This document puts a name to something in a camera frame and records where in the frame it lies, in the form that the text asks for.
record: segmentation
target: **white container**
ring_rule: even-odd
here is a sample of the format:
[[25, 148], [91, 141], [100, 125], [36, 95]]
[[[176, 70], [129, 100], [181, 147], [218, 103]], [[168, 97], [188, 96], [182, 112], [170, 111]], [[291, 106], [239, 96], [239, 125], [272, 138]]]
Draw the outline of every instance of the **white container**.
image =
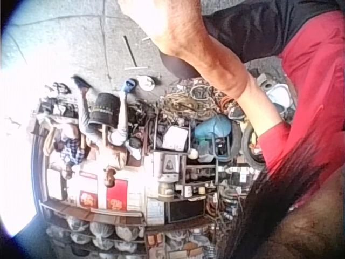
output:
[[193, 196], [193, 188], [191, 186], [184, 187], [184, 197], [190, 198]]

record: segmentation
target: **man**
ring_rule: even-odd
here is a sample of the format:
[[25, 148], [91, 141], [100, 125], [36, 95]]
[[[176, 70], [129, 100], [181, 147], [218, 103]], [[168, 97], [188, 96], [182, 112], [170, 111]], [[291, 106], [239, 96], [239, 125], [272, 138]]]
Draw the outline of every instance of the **man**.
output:
[[79, 129], [93, 142], [98, 150], [100, 163], [104, 167], [104, 184], [108, 188], [115, 185], [114, 175], [117, 170], [122, 170], [127, 161], [127, 149], [133, 156], [140, 159], [140, 151], [129, 146], [128, 138], [128, 118], [127, 118], [127, 94], [136, 86], [135, 81], [128, 79], [121, 91], [119, 97], [121, 101], [118, 127], [108, 136], [110, 145], [104, 146], [102, 142], [102, 133], [94, 126], [89, 125], [90, 114], [87, 106], [86, 93], [91, 86], [82, 78], [73, 76], [80, 95], [78, 100]]
[[[46, 117], [45, 121], [50, 125], [51, 130], [45, 140], [45, 151], [48, 153], [48, 146], [53, 145], [55, 151], [60, 153], [63, 161], [61, 175], [64, 179], [69, 180], [72, 175], [72, 166], [80, 164], [85, 156], [85, 142], [80, 142], [79, 130], [73, 124], [59, 124], [53, 119]], [[55, 129], [61, 130], [61, 138], [57, 142], [53, 142]]]
[[[234, 98], [251, 122], [267, 169], [255, 182], [235, 221], [233, 240], [225, 245], [224, 257], [258, 256], [259, 248], [268, 249], [265, 242], [289, 207], [301, 197], [306, 201], [306, 193], [312, 195], [345, 163], [344, 16], [338, 11], [340, 7], [332, 0], [249, 0], [202, 17], [199, 0], [119, 3], [122, 12], [158, 46], [169, 70], [181, 78], [202, 76]], [[243, 65], [271, 55], [282, 58], [282, 66], [298, 92], [292, 126], [282, 121]], [[305, 216], [314, 221], [312, 216]], [[337, 227], [342, 229], [334, 225], [329, 235], [338, 233]], [[289, 258], [303, 255], [303, 247], [297, 245], [300, 249]], [[334, 250], [318, 256], [336, 258], [332, 254], [336, 245], [325, 246]], [[285, 249], [294, 250], [291, 244]], [[287, 251], [279, 252], [259, 258], [286, 258]]]

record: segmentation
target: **black bucket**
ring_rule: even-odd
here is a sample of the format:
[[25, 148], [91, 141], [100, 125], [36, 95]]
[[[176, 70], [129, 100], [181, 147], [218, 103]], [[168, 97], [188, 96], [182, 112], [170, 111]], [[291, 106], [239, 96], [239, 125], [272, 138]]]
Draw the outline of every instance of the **black bucket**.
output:
[[90, 115], [89, 125], [101, 128], [107, 125], [117, 128], [119, 121], [120, 98], [111, 93], [99, 93]]

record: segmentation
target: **plaid shirt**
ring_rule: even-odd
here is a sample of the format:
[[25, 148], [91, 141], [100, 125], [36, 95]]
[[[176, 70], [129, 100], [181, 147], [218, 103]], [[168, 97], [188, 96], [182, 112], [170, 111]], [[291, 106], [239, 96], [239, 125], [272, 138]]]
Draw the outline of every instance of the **plaid shirt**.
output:
[[78, 165], [82, 162], [85, 150], [80, 148], [79, 139], [67, 139], [64, 142], [64, 149], [61, 151], [60, 157], [66, 165]]

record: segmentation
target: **poster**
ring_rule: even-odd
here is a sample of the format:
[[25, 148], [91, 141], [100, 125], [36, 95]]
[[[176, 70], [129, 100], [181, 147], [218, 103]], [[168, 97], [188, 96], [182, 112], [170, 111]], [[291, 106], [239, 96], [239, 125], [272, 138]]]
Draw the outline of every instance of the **poster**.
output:
[[97, 175], [80, 171], [78, 177], [79, 206], [98, 209], [98, 180]]
[[115, 186], [107, 188], [107, 209], [127, 210], [127, 188], [126, 180], [115, 179]]

